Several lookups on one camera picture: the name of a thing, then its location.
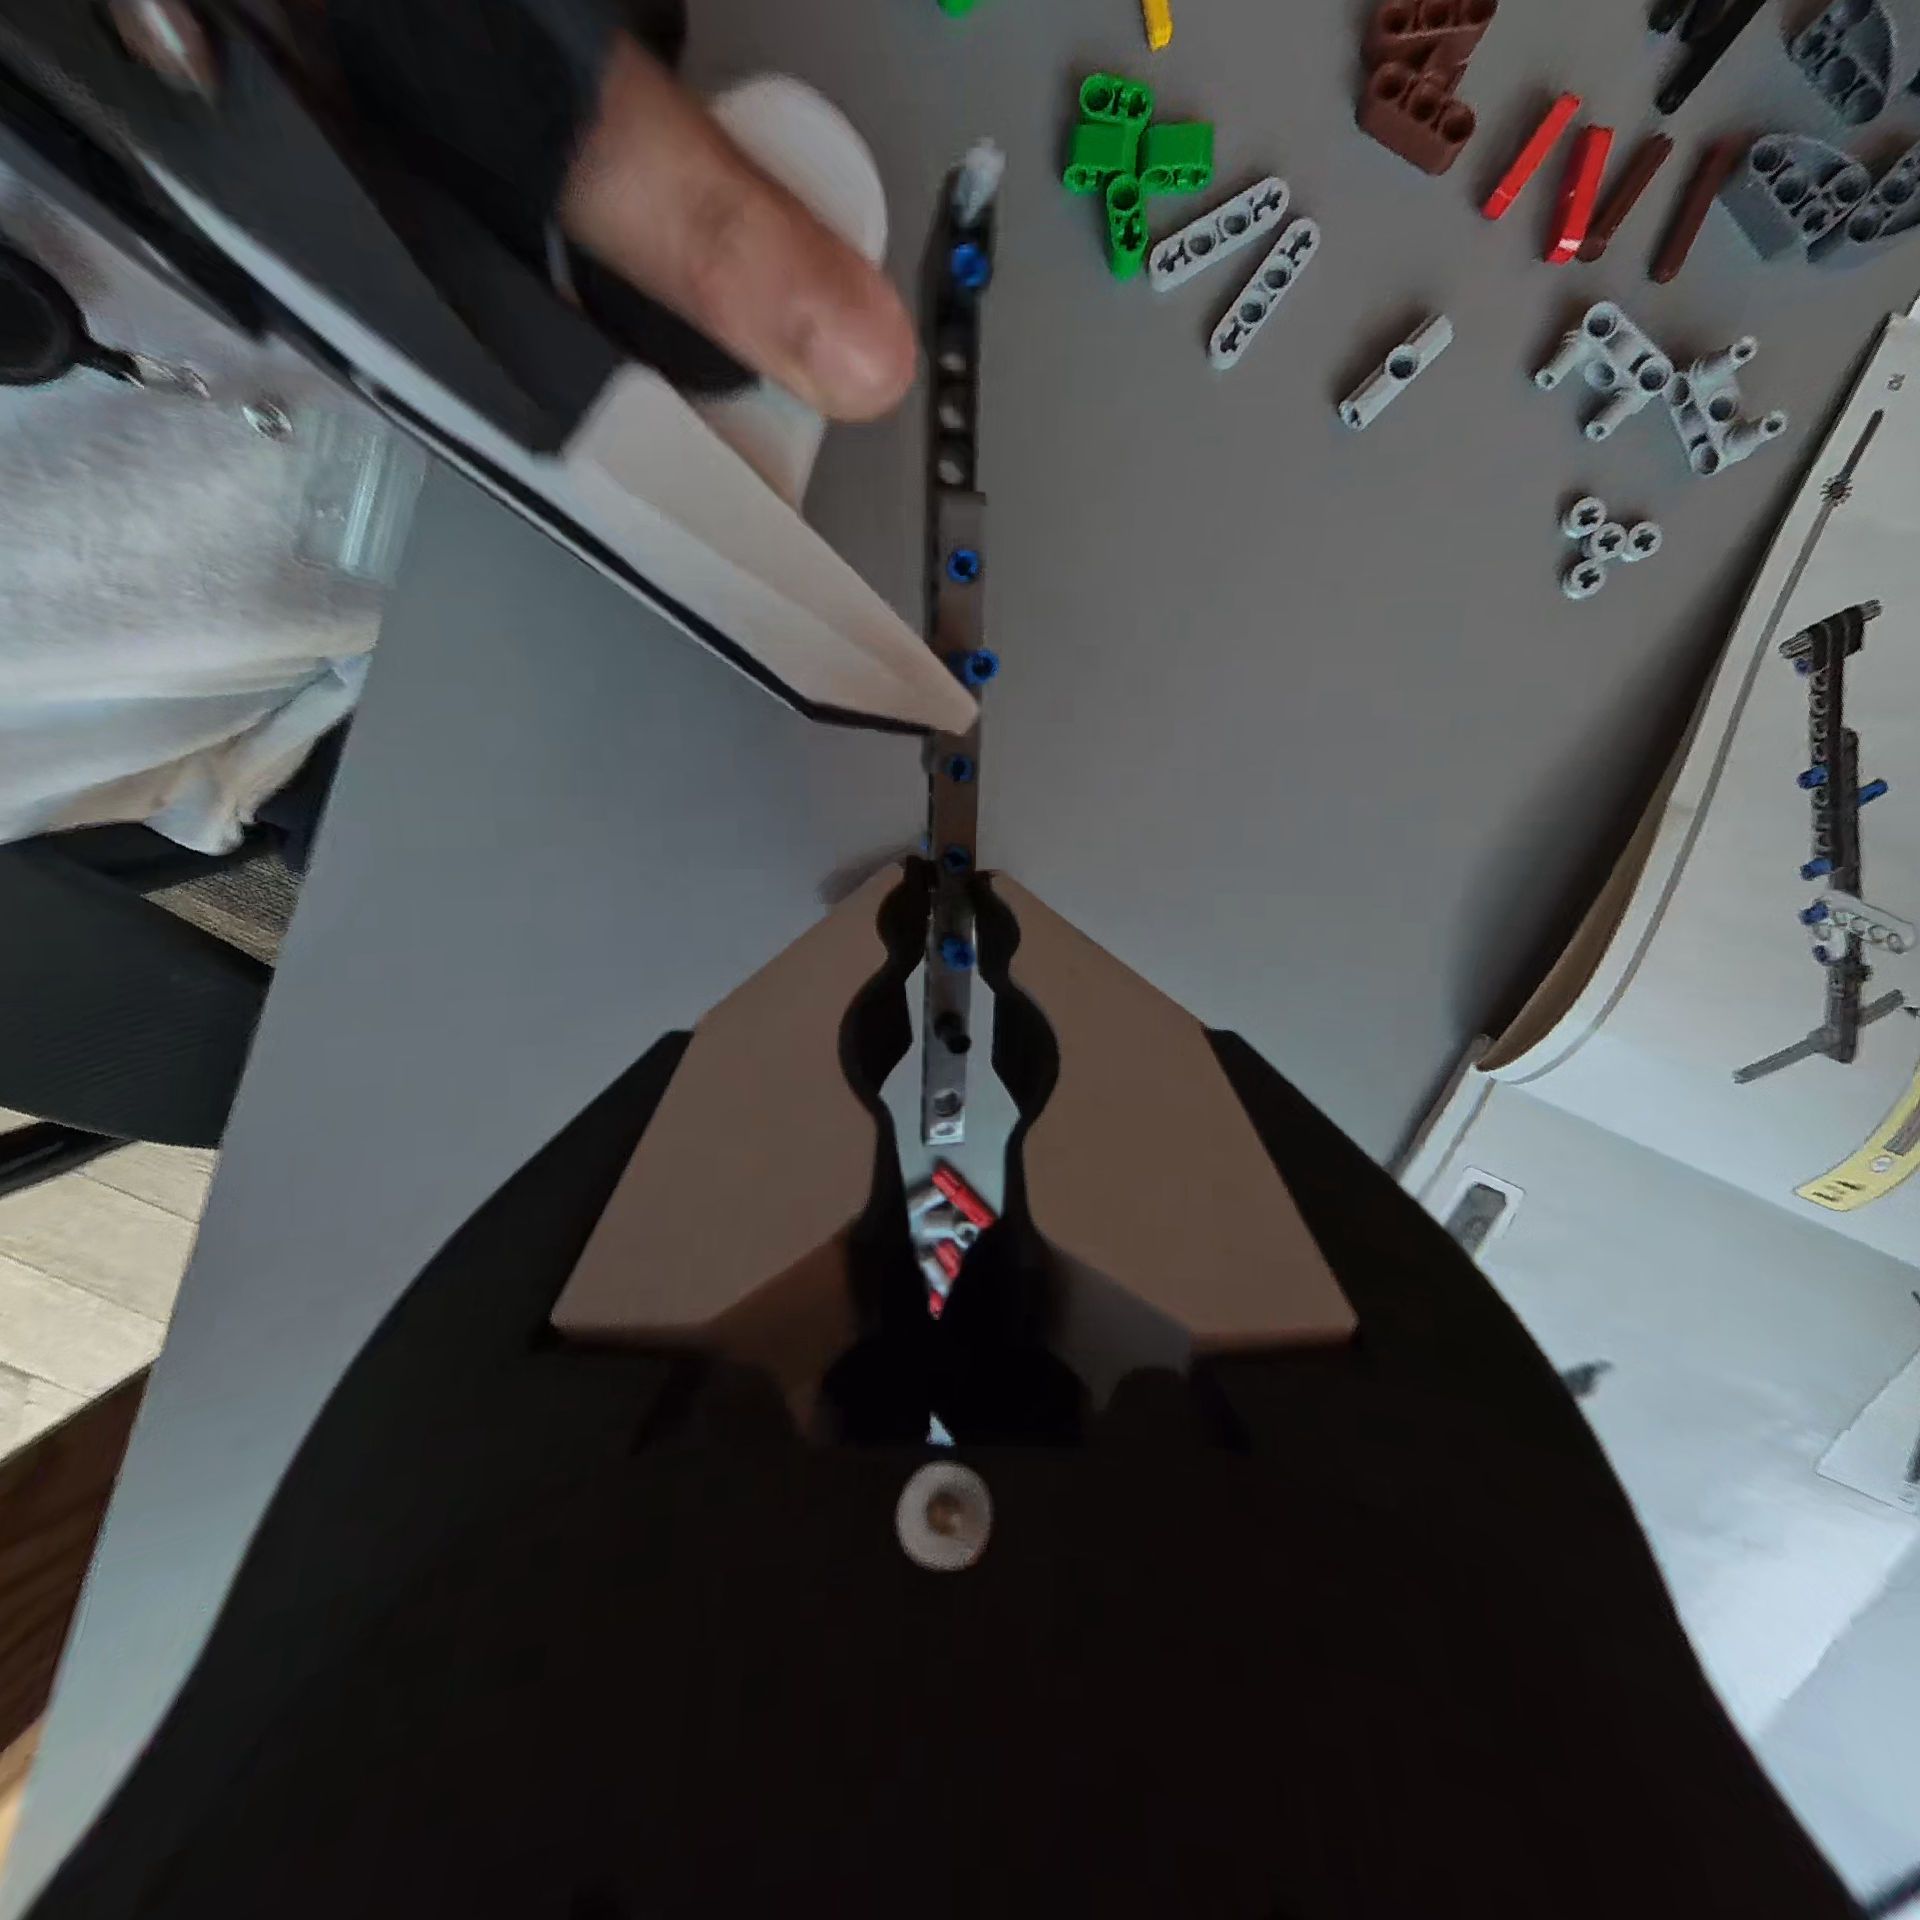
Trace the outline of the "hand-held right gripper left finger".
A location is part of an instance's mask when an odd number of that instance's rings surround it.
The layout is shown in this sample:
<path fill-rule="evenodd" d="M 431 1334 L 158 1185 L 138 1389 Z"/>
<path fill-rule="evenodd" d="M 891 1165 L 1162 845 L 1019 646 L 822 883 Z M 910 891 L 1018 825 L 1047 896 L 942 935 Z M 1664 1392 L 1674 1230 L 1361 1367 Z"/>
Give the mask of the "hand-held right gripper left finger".
<path fill-rule="evenodd" d="M 551 1306 L 565 1341 L 750 1365 L 813 1418 L 860 1323 L 854 1243 L 899 1183 L 921 861 L 886 861 L 692 1027 Z"/>

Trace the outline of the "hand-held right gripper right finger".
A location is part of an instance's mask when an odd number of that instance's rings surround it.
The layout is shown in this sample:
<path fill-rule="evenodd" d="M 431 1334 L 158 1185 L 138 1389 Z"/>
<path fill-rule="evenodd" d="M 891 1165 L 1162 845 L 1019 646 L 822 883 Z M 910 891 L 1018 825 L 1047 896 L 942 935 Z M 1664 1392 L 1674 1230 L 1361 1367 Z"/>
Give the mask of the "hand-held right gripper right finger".
<path fill-rule="evenodd" d="M 1203 1022 L 996 871 L 972 885 L 1000 1222 L 959 1278 L 959 1387 L 1083 1412 L 1130 1377 L 1347 1357 L 1358 1311 Z"/>

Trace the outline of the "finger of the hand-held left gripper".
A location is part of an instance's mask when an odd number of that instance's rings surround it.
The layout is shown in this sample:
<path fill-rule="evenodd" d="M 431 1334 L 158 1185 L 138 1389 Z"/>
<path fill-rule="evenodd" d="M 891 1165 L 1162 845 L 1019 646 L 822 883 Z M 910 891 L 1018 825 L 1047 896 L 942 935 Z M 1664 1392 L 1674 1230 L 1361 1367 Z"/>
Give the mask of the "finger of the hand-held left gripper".
<path fill-rule="evenodd" d="M 656 371 L 614 371 L 555 452 L 435 395 L 443 453 L 565 552 L 796 712 L 966 733 L 978 700 Z"/>

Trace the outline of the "black lego beam assembly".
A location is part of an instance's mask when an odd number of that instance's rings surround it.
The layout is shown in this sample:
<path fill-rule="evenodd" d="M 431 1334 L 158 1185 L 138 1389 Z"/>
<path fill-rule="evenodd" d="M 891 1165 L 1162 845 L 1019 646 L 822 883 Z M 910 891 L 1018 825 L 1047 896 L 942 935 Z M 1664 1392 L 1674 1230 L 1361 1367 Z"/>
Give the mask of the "black lego beam assembly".
<path fill-rule="evenodd" d="M 979 478 L 982 311 L 996 269 L 1004 154 L 974 140 L 948 170 L 927 231 L 921 337 L 927 371 L 923 626 L 935 665 L 978 705 L 996 677 L 985 642 L 988 500 Z M 982 787 L 979 716 L 923 747 L 923 945 L 919 1129 L 931 1154 L 966 1137 L 974 1042 L 974 904 Z"/>

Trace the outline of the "pile of small lego pieces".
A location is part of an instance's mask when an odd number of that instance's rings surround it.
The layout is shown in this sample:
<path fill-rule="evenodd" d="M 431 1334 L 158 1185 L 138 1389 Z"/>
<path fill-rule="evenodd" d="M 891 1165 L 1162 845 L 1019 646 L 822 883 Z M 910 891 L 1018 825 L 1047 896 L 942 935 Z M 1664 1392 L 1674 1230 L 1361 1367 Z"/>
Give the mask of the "pile of small lego pieces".
<path fill-rule="evenodd" d="M 953 1283 L 997 1212 L 948 1159 L 933 1159 L 906 1193 L 907 1234 L 923 1281 L 923 1308 L 939 1320 Z"/>

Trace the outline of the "lego instruction booklet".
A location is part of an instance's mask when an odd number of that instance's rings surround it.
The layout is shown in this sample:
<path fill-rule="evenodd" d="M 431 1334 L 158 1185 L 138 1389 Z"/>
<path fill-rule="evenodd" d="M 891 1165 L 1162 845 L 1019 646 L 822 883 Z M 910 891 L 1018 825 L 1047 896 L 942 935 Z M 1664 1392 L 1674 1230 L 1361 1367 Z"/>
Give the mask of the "lego instruction booklet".
<path fill-rule="evenodd" d="M 1916 404 L 1907 304 L 1615 866 L 1402 1167 L 1867 1916 L 1916 1916 L 1917 1857 Z"/>

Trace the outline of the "grey thin lego liftarm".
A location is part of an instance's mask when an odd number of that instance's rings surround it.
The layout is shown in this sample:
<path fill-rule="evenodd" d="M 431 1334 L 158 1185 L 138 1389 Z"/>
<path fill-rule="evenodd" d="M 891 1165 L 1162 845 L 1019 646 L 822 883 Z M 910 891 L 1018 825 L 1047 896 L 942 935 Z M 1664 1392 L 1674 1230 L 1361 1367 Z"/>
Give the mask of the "grey thin lego liftarm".
<path fill-rule="evenodd" d="M 1240 363 L 1288 289 L 1308 269 L 1319 244 L 1321 228 L 1310 215 L 1288 221 L 1277 234 L 1229 308 L 1211 326 L 1207 363 L 1214 371 L 1229 371 Z"/>
<path fill-rule="evenodd" d="M 1266 175 L 1191 215 L 1150 246 L 1148 285 L 1156 293 L 1173 291 L 1246 247 L 1270 244 L 1284 230 L 1290 200 L 1290 183 L 1281 175 Z"/>

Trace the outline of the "brown lego beam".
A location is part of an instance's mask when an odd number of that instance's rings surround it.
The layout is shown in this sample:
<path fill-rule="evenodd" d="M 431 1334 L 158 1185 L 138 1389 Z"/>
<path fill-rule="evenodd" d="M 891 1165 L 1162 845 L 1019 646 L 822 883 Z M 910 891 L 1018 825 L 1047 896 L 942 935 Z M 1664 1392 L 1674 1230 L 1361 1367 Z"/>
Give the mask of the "brown lego beam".
<path fill-rule="evenodd" d="M 1382 60 L 1360 91 L 1355 125 L 1378 146 L 1437 180 L 1475 135 L 1475 109 L 1459 95 L 1456 61 Z"/>
<path fill-rule="evenodd" d="M 1361 39 L 1367 72 L 1397 66 L 1454 89 L 1477 41 L 1498 14 L 1498 2 L 1382 2 Z"/>

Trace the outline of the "grey lego cross connector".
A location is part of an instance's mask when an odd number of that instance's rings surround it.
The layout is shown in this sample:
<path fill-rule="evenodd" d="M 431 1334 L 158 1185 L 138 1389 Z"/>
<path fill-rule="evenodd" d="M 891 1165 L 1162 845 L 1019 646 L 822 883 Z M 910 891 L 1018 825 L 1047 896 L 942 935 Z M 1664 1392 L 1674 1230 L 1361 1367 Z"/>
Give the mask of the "grey lego cross connector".
<path fill-rule="evenodd" d="M 1678 366 L 1617 301 L 1595 299 L 1532 371 L 1532 384 L 1555 392 L 1571 376 L 1598 395 L 1581 437 L 1604 443 L 1624 421 L 1668 399 Z"/>
<path fill-rule="evenodd" d="M 1728 346 L 1675 368 L 1665 387 L 1668 420 L 1686 466 L 1698 478 L 1737 467 L 1787 428 L 1786 409 L 1746 408 L 1739 376 L 1758 349 L 1758 337 L 1741 334 Z"/>

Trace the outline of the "red lego axle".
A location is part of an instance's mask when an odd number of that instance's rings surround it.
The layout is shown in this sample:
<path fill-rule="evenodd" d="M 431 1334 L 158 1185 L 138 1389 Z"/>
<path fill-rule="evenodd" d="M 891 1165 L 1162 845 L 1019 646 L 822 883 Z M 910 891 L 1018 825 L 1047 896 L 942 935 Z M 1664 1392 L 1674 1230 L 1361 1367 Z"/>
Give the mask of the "red lego axle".
<path fill-rule="evenodd" d="M 1479 203 L 1483 221 L 1498 224 L 1521 200 L 1527 183 L 1542 171 L 1561 135 L 1569 129 L 1579 105 L 1581 100 L 1575 91 L 1560 91 L 1549 100 Z"/>
<path fill-rule="evenodd" d="M 1571 264 L 1587 242 L 1613 141 L 1615 132 L 1604 123 L 1584 123 L 1573 133 L 1542 247 L 1545 265 Z"/>

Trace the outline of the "brown lego axle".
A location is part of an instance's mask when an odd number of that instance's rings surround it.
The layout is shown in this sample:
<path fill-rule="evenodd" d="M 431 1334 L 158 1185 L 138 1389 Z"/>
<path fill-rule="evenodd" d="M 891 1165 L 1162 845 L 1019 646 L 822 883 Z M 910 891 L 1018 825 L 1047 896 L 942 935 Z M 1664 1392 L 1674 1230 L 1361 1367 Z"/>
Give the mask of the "brown lego axle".
<path fill-rule="evenodd" d="M 1650 132 L 1637 141 L 1615 180 L 1604 190 L 1587 221 L 1587 230 L 1573 252 L 1578 264 L 1595 264 L 1608 252 L 1669 154 L 1671 138 L 1665 132 Z"/>
<path fill-rule="evenodd" d="M 1668 285 L 1680 275 L 1721 185 L 1739 158 L 1746 156 L 1746 150 L 1748 140 L 1739 133 L 1718 138 L 1701 148 L 1645 264 L 1645 279 L 1650 283 Z"/>

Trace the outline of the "black lego piece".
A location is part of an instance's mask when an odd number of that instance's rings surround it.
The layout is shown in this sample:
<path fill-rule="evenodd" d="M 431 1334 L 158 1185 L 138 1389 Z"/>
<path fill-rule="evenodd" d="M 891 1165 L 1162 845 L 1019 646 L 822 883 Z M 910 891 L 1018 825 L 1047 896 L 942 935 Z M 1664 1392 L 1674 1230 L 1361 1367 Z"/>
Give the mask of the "black lego piece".
<path fill-rule="evenodd" d="M 1651 112 L 1660 117 L 1675 116 L 1765 8 L 1768 2 L 1654 3 L 1645 17 L 1648 27 L 1661 36 L 1675 31 L 1681 51 L 1654 91 Z"/>

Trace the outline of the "grey curved lego panel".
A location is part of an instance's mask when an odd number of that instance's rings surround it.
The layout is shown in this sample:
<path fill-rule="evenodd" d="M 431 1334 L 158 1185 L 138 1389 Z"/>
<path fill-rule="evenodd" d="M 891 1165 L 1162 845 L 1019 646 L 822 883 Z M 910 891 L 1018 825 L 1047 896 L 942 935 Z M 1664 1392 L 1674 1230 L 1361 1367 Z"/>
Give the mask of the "grey curved lego panel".
<path fill-rule="evenodd" d="M 1716 201 L 1763 261 L 1809 259 L 1848 238 L 1872 180 L 1861 159 L 1826 140 L 1773 132 L 1735 156 Z"/>
<path fill-rule="evenodd" d="M 1839 211 L 1806 246 L 1819 265 L 1854 268 L 1917 230 L 1917 141 L 1901 150 L 1861 200 Z"/>
<path fill-rule="evenodd" d="M 1900 34 L 1892 3 L 1827 2 L 1787 36 L 1786 53 L 1833 119 L 1864 128 L 1894 94 Z"/>

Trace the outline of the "person's left hand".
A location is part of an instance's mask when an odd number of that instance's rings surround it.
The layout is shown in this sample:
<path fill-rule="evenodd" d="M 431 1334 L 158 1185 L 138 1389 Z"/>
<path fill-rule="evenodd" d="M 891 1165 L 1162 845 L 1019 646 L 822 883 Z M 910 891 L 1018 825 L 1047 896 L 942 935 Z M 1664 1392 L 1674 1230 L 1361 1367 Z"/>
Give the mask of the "person's left hand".
<path fill-rule="evenodd" d="M 682 3 L 317 10 L 364 129 L 626 357 L 699 398 L 765 380 L 825 420 L 906 395 L 898 289 L 680 82 Z"/>

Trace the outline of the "person's white shirt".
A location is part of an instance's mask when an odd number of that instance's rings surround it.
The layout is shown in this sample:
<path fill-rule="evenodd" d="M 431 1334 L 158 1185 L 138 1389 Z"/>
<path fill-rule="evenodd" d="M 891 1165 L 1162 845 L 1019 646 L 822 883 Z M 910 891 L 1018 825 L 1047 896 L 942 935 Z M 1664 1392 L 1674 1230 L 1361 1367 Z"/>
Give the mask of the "person's white shirt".
<path fill-rule="evenodd" d="M 317 394 L 6 392 L 4 845 L 235 850 L 357 704 L 417 486 Z"/>

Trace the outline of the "small grey liftarm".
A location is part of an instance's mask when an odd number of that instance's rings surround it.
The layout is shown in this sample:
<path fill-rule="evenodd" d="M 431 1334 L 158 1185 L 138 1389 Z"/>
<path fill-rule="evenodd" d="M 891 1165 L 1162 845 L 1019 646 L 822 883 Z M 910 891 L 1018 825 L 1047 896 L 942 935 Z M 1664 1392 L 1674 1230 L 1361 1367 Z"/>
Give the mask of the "small grey liftarm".
<path fill-rule="evenodd" d="M 1445 311 L 1427 316 L 1338 401 L 1339 424 L 1352 431 L 1374 425 L 1447 352 L 1452 342 L 1452 318 Z"/>

